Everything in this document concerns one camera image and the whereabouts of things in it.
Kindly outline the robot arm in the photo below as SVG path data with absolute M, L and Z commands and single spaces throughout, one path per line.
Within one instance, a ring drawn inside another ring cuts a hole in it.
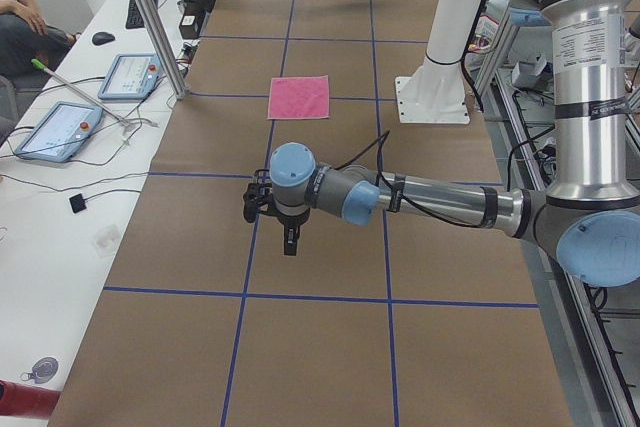
M 294 254 L 301 225 L 320 209 L 355 225 L 376 209 L 464 228 L 495 228 L 541 247 L 582 282 L 621 286 L 639 276 L 639 192 L 628 181 L 624 11 L 631 0 L 511 0 L 513 16 L 552 26 L 556 175 L 544 191 L 421 179 L 361 166 L 331 167 L 299 143 L 270 161 L 267 211 Z

